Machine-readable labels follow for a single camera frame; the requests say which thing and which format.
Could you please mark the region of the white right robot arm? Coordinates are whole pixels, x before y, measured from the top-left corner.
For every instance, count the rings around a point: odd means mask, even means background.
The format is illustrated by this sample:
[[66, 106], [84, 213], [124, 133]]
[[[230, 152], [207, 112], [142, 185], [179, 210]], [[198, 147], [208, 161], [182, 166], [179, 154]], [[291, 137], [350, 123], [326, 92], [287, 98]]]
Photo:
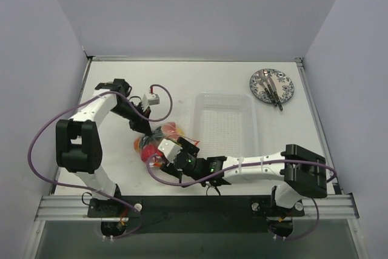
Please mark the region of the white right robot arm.
[[284, 214], [302, 198], [327, 196], [326, 159], [296, 144], [272, 155], [200, 158], [199, 148], [180, 137], [163, 139], [158, 152], [163, 172], [177, 179], [189, 177], [193, 184], [220, 187], [274, 181], [269, 208], [275, 215]]

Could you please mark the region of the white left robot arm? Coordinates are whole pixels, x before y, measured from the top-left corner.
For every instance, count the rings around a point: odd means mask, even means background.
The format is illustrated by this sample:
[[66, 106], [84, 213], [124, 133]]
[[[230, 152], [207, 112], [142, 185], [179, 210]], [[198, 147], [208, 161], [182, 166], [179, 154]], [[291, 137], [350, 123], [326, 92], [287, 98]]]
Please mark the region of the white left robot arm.
[[134, 132], [151, 135], [149, 123], [151, 105], [159, 104], [159, 96], [149, 92], [138, 104], [129, 101], [132, 87], [124, 79], [99, 83], [94, 100], [70, 119], [56, 123], [56, 162], [59, 167], [74, 173], [88, 187], [92, 198], [109, 217], [117, 217], [123, 210], [121, 191], [107, 175], [102, 163], [102, 145], [98, 127], [105, 117], [114, 113], [129, 121]]

